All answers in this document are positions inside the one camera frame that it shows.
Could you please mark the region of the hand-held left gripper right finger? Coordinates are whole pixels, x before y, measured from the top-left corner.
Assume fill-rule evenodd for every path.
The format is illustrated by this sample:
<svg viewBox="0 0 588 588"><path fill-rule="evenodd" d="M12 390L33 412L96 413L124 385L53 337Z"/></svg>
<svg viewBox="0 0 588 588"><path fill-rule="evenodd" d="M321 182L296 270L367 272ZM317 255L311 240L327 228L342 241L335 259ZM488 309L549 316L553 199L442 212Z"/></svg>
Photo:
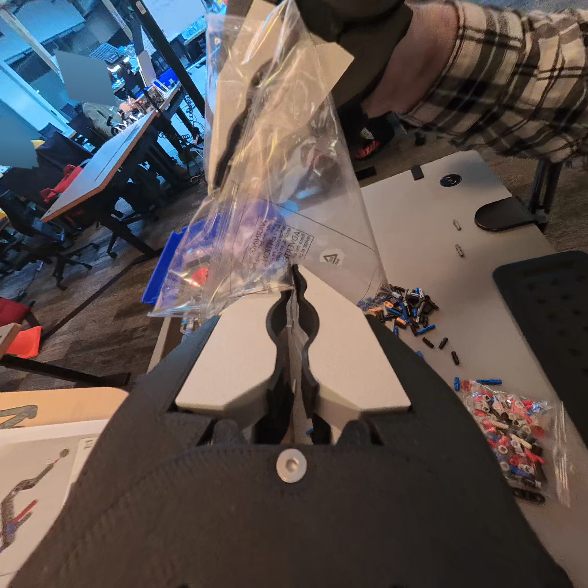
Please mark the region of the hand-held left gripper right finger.
<svg viewBox="0 0 588 588"><path fill-rule="evenodd" d="M292 277L311 442L330 445L351 421L407 412L410 399L364 313L304 266L293 266Z"/></svg>

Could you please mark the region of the white board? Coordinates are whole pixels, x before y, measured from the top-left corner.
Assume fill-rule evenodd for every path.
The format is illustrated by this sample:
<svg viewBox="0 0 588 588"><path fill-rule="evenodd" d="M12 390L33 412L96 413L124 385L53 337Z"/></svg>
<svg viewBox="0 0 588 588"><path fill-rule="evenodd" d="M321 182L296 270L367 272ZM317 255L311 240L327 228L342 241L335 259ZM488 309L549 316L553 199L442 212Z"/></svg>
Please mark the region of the white board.
<svg viewBox="0 0 588 588"><path fill-rule="evenodd" d="M142 3L168 41L175 39L206 14L206 6L202 1L143 1Z"/></svg>

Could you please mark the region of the orange red cloth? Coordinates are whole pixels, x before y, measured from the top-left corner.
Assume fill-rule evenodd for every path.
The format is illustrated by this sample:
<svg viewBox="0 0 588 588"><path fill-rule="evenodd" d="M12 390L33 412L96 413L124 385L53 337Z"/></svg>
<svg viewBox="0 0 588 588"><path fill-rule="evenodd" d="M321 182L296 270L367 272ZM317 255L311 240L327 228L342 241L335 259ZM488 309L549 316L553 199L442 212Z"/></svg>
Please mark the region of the orange red cloth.
<svg viewBox="0 0 588 588"><path fill-rule="evenodd" d="M39 355L42 327L36 326L20 331L6 354L20 359L33 359Z"/></svg>

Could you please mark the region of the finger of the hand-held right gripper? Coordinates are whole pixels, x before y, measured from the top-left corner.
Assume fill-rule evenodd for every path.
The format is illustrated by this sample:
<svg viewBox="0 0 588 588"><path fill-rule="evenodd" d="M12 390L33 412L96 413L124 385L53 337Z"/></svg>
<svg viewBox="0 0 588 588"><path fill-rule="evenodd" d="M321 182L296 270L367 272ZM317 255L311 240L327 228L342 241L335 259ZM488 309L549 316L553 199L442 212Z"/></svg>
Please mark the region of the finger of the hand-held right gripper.
<svg viewBox="0 0 588 588"><path fill-rule="evenodd" d="M302 185L306 177L314 185L339 173L342 139L330 90L350 56L333 43L281 38L277 57L263 110L271 115L268 143L230 185Z"/></svg>
<svg viewBox="0 0 588 588"><path fill-rule="evenodd" d="M245 1L240 13L206 17L206 180L222 189L268 143L272 100L288 1Z"/></svg>

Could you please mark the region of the person's black shoe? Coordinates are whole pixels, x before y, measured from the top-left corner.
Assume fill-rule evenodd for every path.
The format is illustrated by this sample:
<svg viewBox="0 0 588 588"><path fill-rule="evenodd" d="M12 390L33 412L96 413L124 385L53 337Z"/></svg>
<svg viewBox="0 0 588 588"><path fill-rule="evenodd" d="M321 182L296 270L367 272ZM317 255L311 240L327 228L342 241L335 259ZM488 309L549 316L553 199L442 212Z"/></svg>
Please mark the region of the person's black shoe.
<svg viewBox="0 0 588 588"><path fill-rule="evenodd" d="M389 113L369 118L359 106L340 108L337 113L348 147L356 148L355 162L377 155L395 136Z"/></svg>

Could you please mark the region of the black metal post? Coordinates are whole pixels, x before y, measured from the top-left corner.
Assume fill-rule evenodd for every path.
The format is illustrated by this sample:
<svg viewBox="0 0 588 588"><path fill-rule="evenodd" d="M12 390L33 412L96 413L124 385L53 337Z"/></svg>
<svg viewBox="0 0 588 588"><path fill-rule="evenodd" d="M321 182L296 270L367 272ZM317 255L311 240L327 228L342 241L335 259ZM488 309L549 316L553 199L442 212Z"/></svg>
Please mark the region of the black metal post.
<svg viewBox="0 0 588 588"><path fill-rule="evenodd" d="M131 7L137 13L141 25L151 38L153 46L162 54L167 64L174 71L181 83L183 89L187 92L195 107L202 116L205 115L205 99L197 89L192 78L182 65L180 58L173 50L171 44L167 41L165 33L158 26L151 12L148 10L144 1L128 1Z"/></svg>

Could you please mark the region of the instruction booklet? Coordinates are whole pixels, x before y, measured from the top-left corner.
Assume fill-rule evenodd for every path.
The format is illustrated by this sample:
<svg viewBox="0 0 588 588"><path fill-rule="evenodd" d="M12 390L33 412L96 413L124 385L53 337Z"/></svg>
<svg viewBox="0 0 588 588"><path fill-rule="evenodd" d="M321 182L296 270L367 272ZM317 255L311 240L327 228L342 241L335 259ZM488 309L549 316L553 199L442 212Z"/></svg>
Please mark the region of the instruction booklet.
<svg viewBox="0 0 588 588"><path fill-rule="evenodd" d="M114 387L1 393L1 587L54 524L127 396Z"/></svg>

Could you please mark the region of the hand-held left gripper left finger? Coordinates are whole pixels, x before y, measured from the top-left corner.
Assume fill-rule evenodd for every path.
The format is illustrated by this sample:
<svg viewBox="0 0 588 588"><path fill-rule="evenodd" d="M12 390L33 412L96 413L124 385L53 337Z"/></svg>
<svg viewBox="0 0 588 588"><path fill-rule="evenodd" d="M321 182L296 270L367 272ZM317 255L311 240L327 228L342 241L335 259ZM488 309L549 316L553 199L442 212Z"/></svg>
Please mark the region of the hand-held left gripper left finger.
<svg viewBox="0 0 588 588"><path fill-rule="evenodd" d="M294 394L289 376L288 322L292 290L246 295L216 316L175 405L216 420L229 419L255 443L287 435Z"/></svg>

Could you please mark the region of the person's right hand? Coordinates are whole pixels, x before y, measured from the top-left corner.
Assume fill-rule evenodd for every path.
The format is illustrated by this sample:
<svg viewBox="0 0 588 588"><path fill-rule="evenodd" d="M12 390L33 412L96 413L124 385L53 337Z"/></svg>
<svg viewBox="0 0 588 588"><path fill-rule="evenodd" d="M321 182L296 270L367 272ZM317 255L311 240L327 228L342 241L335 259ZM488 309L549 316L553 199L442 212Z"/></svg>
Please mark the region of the person's right hand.
<svg viewBox="0 0 588 588"><path fill-rule="evenodd" d="M410 2L408 32L394 49L376 89L362 103L368 118L405 114L418 105L442 74L458 35L451 2Z"/></svg>

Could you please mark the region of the blue plastic bin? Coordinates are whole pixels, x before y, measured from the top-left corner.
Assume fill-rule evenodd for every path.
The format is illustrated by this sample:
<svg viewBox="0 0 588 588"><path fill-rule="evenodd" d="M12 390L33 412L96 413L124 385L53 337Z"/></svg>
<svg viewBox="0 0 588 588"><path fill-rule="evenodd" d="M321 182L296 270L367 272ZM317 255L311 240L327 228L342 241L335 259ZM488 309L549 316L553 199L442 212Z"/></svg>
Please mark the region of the blue plastic bin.
<svg viewBox="0 0 588 588"><path fill-rule="evenodd" d="M166 241L165 246L159 256L158 262L146 286L141 302L154 306L157 303L159 294L164 284L168 269L175 255L175 252L180 245L186 231L188 231L193 239L196 241L198 247L210 247L217 234L219 226L220 214L217 214L212 228L205 230L206 219L199 220L191 229L188 225L184 226L180 231L172 231Z"/></svg>

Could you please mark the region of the black dimpled pad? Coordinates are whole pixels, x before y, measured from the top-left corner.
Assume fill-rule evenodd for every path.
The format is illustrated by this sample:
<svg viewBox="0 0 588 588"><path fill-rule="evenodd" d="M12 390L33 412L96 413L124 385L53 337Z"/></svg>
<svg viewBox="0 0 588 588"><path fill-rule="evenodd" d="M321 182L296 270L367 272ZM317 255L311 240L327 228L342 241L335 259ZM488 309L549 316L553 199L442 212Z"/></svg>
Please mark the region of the black dimpled pad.
<svg viewBox="0 0 588 588"><path fill-rule="evenodd" d="M587 392L587 254L499 266L493 280L556 392Z"/></svg>

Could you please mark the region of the pile of small connector pins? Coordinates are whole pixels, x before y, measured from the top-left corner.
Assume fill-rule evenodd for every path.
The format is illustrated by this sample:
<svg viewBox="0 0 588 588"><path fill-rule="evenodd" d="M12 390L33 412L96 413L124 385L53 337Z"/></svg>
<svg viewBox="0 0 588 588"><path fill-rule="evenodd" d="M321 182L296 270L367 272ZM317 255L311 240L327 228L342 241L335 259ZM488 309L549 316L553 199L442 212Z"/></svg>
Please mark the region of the pile of small connector pins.
<svg viewBox="0 0 588 588"><path fill-rule="evenodd" d="M449 316L429 290L382 283L376 293L360 299L357 307L388 328L424 361L431 363L440 357L456 368L462 366Z"/></svg>

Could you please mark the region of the clear plastic bag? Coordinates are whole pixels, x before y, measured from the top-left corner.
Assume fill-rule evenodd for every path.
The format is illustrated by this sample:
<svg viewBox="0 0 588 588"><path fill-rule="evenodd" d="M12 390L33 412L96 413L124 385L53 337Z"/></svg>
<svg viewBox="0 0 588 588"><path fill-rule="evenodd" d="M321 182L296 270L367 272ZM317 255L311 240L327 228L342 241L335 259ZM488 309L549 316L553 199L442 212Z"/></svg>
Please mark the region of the clear plastic bag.
<svg viewBox="0 0 588 588"><path fill-rule="evenodd" d="M281 38L330 43L309 32L294 1L288 1ZM152 316L191 315L204 322L242 296L292 289L290 268L297 264L354 305L387 282L332 89L330 96L342 139L337 177L314 185L306 177L302 185L227 180L222 189L208 187L189 227L206 219L209 230L220 214L213 244L198 247L186 231Z"/></svg>

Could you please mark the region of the clear bag of mixed parts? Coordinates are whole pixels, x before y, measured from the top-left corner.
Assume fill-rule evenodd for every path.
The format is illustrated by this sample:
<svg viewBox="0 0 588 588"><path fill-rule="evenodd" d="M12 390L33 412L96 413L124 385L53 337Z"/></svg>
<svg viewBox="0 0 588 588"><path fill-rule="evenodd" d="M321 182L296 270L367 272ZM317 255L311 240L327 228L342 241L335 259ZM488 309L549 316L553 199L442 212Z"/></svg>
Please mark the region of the clear bag of mixed parts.
<svg viewBox="0 0 588 588"><path fill-rule="evenodd" d="M501 380L459 380L460 394L519 500L571 506L566 413L545 401L502 389Z"/></svg>

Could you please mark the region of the person's right forearm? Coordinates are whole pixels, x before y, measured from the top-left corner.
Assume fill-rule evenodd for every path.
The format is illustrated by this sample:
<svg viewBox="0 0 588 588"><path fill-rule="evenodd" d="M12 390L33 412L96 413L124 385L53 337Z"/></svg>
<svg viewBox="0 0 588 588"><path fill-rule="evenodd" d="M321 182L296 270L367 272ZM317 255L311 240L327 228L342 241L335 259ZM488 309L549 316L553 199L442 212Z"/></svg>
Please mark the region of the person's right forearm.
<svg viewBox="0 0 588 588"><path fill-rule="evenodd" d="M587 168L587 10L447 4L457 16L448 62L399 117L458 149Z"/></svg>

